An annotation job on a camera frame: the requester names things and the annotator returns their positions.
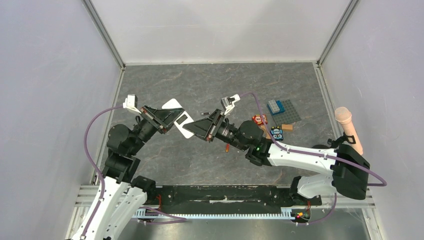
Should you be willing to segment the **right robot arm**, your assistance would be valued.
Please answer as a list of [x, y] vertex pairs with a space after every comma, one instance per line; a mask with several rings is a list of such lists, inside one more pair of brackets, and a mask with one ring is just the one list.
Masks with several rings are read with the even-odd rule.
[[297, 176], [289, 189], [289, 199], [302, 204], [318, 195], [338, 193], [363, 200], [366, 197], [370, 164], [352, 146], [340, 143], [335, 148], [299, 147], [273, 142], [253, 121], [234, 126], [216, 109], [206, 118], [184, 124], [184, 130], [199, 139], [219, 139], [246, 152], [246, 159], [256, 166], [292, 167], [315, 172], [313, 176]]

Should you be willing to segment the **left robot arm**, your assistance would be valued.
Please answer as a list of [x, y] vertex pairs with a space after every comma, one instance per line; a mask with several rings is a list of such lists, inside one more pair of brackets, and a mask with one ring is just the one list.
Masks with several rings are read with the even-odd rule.
[[129, 129], [118, 124], [109, 130], [104, 168], [95, 168], [100, 187], [86, 218], [72, 236], [74, 240], [116, 240], [139, 207], [157, 198], [154, 180], [134, 176], [140, 164], [136, 154], [155, 133], [167, 133], [184, 109], [137, 108], [126, 103], [123, 108], [136, 115], [136, 125]]

